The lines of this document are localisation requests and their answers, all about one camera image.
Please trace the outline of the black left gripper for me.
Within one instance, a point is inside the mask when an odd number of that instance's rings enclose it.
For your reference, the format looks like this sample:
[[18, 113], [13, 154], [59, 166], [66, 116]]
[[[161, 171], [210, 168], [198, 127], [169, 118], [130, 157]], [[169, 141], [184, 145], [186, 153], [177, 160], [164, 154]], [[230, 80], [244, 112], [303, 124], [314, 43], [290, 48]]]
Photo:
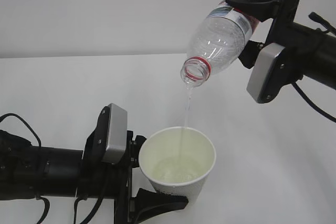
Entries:
[[140, 167], [139, 153], [146, 137], [127, 131], [127, 147], [116, 165], [111, 165], [110, 188], [106, 196], [114, 200], [114, 223], [142, 223], [171, 211], [183, 210], [188, 205], [185, 196], [155, 193], [140, 188], [132, 197], [133, 169]]

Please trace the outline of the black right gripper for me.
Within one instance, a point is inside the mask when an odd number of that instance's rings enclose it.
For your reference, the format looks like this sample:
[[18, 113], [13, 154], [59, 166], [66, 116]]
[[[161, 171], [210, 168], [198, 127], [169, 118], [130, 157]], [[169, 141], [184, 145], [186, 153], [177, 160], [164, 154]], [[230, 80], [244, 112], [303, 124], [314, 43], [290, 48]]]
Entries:
[[[293, 21], [300, 0], [225, 0], [234, 9], [264, 22], [273, 18], [266, 45], [277, 43], [284, 47], [290, 45], [289, 40], [294, 37]], [[264, 43], [249, 40], [238, 56], [241, 64], [251, 69], [257, 60]]]

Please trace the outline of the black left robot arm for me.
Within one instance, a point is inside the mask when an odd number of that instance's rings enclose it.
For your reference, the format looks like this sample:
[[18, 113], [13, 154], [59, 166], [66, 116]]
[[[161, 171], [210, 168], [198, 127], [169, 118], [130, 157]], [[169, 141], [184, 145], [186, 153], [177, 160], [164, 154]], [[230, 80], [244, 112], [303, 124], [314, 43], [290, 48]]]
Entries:
[[141, 223], [155, 216], [184, 209], [185, 196], [139, 189], [132, 196], [132, 173], [139, 167], [144, 136], [128, 130], [128, 114], [109, 104], [98, 117], [84, 150], [32, 145], [23, 137], [1, 131], [1, 200], [73, 197], [76, 202], [94, 198], [84, 219], [89, 223], [104, 199], [114, 201], [114, 223]]

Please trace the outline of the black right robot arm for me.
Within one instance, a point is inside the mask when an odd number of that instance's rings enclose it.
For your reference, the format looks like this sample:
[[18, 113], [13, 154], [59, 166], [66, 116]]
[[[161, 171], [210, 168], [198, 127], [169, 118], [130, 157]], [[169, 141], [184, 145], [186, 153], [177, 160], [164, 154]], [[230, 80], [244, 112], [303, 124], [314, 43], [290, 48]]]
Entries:
[[335, 88], [335, 28], [312, 12], [309, 18], [325, 30], [294, 22], [300, 0], [226, 0], [234, 10], [264, 22], [273, 19], [264, 43], [249, 41], [239, 55], [252, 73], [248, 93], [270, 102], [288, 84], [303, 76]]

